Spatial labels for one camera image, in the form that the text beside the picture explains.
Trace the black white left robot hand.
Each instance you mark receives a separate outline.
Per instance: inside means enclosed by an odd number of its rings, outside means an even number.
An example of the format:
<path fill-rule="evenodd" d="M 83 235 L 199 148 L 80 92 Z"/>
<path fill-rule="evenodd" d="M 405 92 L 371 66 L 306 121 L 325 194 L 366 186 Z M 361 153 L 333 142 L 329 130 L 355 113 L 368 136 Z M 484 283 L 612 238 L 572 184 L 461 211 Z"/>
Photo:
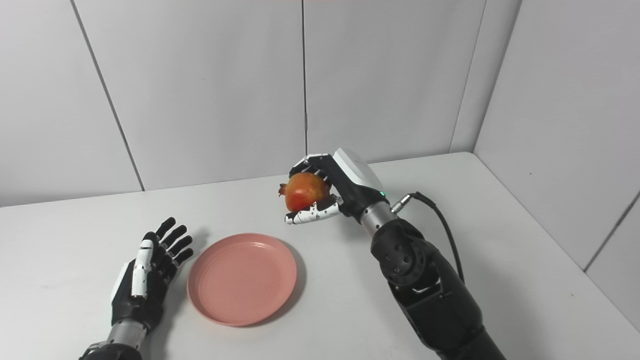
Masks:
<path fill-rule="evenodd" d="M 110 323 L 135 321 L 147 332 L 162 321 L 169 285 L 181 265 L 194 255 L 194 239 L 174 217 L 149 231 L 139 244 L 135 258 L 123 266 L 110 302 Z"/>

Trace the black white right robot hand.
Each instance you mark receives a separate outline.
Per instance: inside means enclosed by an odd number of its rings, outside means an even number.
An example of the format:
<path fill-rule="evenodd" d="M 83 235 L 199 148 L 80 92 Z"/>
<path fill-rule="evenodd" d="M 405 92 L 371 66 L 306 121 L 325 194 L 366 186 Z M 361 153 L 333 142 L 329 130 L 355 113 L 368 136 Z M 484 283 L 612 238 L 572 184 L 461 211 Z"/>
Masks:
<path fill-rule="evenodd" d="M 298 173 L 315 174 L 337 193 L 328 194 L 301 210 L 289 212 L 285 215 L 287 224 L 314 223 L 343 214 L 375 231 L 397 219 L 397 215 L 391 212 L 379 178 L 355 152 L 339 148 L 334 154 L 311 153 L 291 168 L 289 177 Z"/>

